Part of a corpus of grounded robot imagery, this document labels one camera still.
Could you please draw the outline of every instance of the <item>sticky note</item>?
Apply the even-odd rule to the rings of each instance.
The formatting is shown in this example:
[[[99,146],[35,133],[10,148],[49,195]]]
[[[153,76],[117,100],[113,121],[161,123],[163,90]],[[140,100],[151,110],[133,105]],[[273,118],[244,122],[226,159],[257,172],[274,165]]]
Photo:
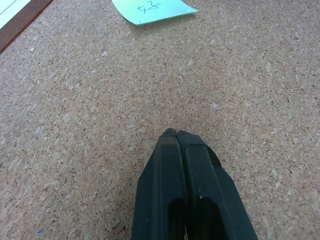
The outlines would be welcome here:
[[[112,0],[112,2],[121,15],[135,25],[198,11],[181,0]]]

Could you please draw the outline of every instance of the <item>cork surface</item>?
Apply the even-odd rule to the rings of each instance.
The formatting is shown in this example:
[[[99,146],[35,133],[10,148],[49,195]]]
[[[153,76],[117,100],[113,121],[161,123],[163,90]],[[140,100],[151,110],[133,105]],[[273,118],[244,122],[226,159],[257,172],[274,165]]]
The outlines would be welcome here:
[[[215,151],[259,239],[320,238],[320,2],[186,3],[136,27],[55,0],[0,55],[2,240],[129,240],[168,127]]]

